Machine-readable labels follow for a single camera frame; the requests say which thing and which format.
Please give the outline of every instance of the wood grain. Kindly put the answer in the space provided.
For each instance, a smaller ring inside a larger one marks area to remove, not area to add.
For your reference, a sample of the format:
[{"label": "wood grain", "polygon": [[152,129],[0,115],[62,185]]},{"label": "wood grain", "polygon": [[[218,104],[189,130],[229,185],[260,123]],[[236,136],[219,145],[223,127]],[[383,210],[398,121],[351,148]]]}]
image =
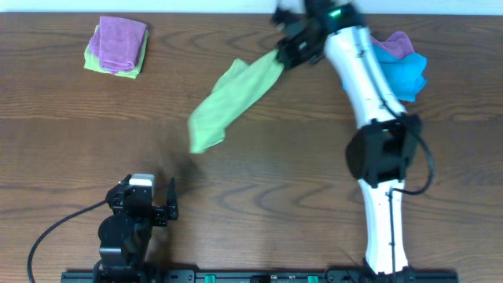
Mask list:
[{"label": "wood grain", "polygon": [[[99,14],[0,14],[0,282],[25,282],[28,251],[58,219],[102,200],[127,173],[175,176],[181,217],[155,229],[149,258],[166,267],[324,269],[360,263],[362,195],[343,151],[354,117],[327,62],[285,74],[200,156],[186,119],[237,58],[281,37],[267,15],[119,14],[149,24],[136,80],[83,69]],[[378,39],[405,31],[429,59],[428,85],[407,104],[425,121],[435,186],[404,200],[410,263],[456,269],[462,282],[503,271],[503,18],[369,16]],[[423,182],[424,158],[409,170]],[[51,233],[37,282],[98,260],[98,208]]]}]

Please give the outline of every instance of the green connector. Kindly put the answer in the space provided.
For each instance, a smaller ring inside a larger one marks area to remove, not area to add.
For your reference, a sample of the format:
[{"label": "green connector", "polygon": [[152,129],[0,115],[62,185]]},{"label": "green connector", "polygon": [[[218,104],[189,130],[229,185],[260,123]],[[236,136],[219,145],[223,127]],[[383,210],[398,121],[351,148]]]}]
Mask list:
[{"label": "green connector", "polygon": [[216,281],[217,277],[215,275],[204,276],[204,283],[215,283]]},{"label": "green connector", "polygon": [[307,283],[318,283],[318,276],[308,276]]}]

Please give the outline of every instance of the stacked towels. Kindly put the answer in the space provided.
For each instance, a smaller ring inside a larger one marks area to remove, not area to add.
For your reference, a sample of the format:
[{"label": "stacked towels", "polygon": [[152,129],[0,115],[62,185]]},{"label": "stacked towels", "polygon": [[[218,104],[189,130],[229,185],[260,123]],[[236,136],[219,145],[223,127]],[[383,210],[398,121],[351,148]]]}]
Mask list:
[{"label": "stacked towels", "polygon": [[148,37],[146,24],[118,17],[100,17],[100,24],[84,52],[84,68],[136,79]]}]

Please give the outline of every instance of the purple cloth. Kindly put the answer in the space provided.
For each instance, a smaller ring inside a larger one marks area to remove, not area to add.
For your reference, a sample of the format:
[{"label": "purple cloth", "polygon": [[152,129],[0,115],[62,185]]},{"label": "purple cloth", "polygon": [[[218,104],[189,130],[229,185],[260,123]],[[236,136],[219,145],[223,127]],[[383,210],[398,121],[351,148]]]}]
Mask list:
[{"label": "purple cloth", "polygon": [[100,58],[103,69],[129,72],[138,62],[146,28],[135,20],[100,17],[100,26],[89,42],[90,52]]},{"label": "purple cloth", "polygon": [[403,31],[395,32],[384,42],[380,42],[372,36],[370,39],[372,40],[373,45],[379,46],[381,49],[398,59],[403,59],[407,55],[414,53],[414,48],[412,47],[409,36],[407,36]]}]

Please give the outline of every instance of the green cloth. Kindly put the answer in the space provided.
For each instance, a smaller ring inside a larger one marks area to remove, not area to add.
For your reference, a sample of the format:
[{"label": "green cloth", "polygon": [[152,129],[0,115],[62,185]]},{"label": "green cloth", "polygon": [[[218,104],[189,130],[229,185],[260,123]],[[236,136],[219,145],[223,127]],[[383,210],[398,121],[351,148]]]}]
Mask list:
[{"label": "green cloth", "polygon": [[273,50],[248,66],[236,59],[189,117],[190,152],[204,153],[223,141],[225,129],[271,88],[283,72]]},{"label": "green cloth", "polygon": [[[136,64],[136,66],[134,66],[134,68],[129,72],[118,71],[114,75],[136,79],[136,77],[138,76],[138,74],[141,71],[141,66],[143,65],[143,59],[145,58],[145,51],[147,49],[147,38],[148,37],[149,37],[149,31],[145,31],[145,37],[143,38],[143,45],[141,46],[141,55],[138,58],[138,63]],[[91,71],[95,71],[95,72],[102,72],[105,74],[111,74],[110,71],[107,71],[100,66],[100,58],[94,56],[90,52],[89,45],[87,45],[86,51],[84,51],[84,58],[86,59],[86,63],[84,64],[84,68],[91,70]]]}]

